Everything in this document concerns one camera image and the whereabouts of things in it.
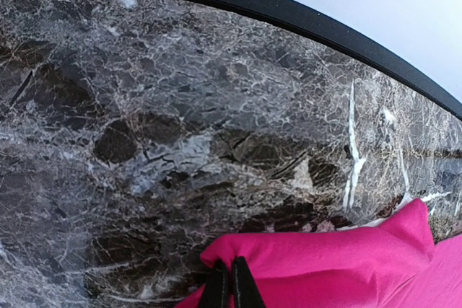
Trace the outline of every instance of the dark marble surface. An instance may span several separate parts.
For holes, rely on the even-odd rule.
[[[0,307],[172,307],[221,234],[406,192],[462,232],[461,122],[370,67],[185,1],[0,4]]]

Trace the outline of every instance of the marble tabletop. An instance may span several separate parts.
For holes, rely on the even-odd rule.
[[[384,74],[180,0],[0,0],[0,307],[173,307],[229,232],[408,193],[462,232],[462,123]]]

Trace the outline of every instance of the pink fabric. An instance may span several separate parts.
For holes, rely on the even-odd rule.
[[[427,207],[414,200],[373,228],[228,234],[212,243],[201,259],[209,267],[221,259],[231,270],[236,257],[245,257],[268,308],[452,308],[462,307],[459,249],[460,237],[435,247]],[[177,308],[196,308],[203,289]],[[436,299],[442,304],[435,304]]]

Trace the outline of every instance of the pink cloth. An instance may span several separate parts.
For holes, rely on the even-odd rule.
[[[377,227],[228,234],[201,259],[231,270],[245,257],[267,308],[462,307],[462,237],[436,247],[427,213],[414,200]],[[203,290],[177,308],[196,308]]]

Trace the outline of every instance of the pink bag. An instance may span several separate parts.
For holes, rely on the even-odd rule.
[[[244,257],[268,308],[462,307],[462,238],[436,247],[427,213],[414,200],[377,227],[228,234],[201,259],[231,269]],[[197,308],[203,290],[177,307]]]

